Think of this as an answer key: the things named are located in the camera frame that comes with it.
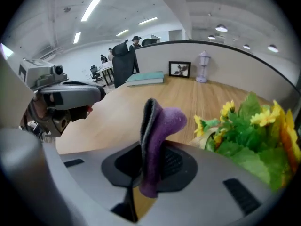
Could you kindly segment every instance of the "book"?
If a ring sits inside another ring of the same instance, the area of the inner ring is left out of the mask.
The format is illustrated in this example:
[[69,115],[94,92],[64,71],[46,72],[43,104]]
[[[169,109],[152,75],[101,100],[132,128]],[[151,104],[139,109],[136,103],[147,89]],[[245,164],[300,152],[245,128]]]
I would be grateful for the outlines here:
[[132,74],[127,79],[126,85],[146,85],[146,84],[158,84],[163,83],[164,75],[162,71],[150,72],[150,73],[136,73]]

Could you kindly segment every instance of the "cap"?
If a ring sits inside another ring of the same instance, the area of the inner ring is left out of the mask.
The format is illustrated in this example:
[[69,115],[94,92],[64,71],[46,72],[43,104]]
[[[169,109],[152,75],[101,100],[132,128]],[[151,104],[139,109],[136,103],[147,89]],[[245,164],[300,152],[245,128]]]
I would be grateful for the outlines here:
[[140,40],[140,39],[141,39],[141,37],[134,36],[133,39],[132,39],[132,41],[134,41],[134,40]]

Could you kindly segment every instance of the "white table lamp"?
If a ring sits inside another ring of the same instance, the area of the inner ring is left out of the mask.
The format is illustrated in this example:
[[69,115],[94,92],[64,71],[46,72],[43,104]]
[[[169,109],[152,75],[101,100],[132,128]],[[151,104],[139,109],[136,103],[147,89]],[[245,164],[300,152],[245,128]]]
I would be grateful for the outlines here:
[[197,82],[206,83],[207,82],[207,66],[210,60],[210,55],[205,50],[204,52],[199,54],[200,63],[198,68],[198,75],[196,77]]

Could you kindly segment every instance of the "picture frame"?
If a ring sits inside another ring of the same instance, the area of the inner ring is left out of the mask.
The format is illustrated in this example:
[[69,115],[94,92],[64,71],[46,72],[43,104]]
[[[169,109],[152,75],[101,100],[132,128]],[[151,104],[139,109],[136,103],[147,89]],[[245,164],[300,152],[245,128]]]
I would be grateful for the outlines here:
[[169,61],[169,76],[189,78],[191,62]]

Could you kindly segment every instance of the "fluorescent light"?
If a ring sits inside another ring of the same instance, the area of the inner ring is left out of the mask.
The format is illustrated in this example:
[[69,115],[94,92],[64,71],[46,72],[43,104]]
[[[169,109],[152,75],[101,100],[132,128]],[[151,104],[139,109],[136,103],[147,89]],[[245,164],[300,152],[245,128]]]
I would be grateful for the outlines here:
[[141,23],[138,23],[138,25],[142,25],[142,24],[144,24],[144,23],[147,23],[147,22],[150,22],[150,21],[156,20],[156,19],[158,19],[158,18],[157,18],[157,17],[153,17],[153,18],[151,18],[151,19],[148,19],[148,20],[145,20],[145,21],[143,21],[143,22],[141,22]]
[[77,43],[79,41],[79,36],[80,36],[80,33],[77,32],[75,37],[74,37],[74,42],[73,43]]
[[128,29],[125,29],[124,31],[122,31],[119,34],[117,34],[116,36],[120,36],[120,35],[122,35],[123,33],[127,32],[127,31],[128,31]]
[[217,27],[215,28],[217,31],[220,31],[220,32],[227,32],[228,31],[228,29],[226,28],[226,26],[225,25],[222,25],[222,24],[220,24],[220,25],[217,25]]
[[92,2],[90,3],[89,7],[86,9],[81,22],[84,22],[86,20],[88,20],[89,16],[91,15],[91,13],[93,12],[93,10],[95,9],[95,7],[97,6],[97,4],[100,2],[101,0],[92,0]]
[[9,57],[14,53],[12,50],[10,50],[8,47],[6,47],[3,43],[1,45],[2,45],[2,49],[3,49],[3,53],[6,57]]
[[274,53],[279,52],[279,50],[276,48],[276,46],[274,44],[271,44],[270,46],[268,46],[268,49]]

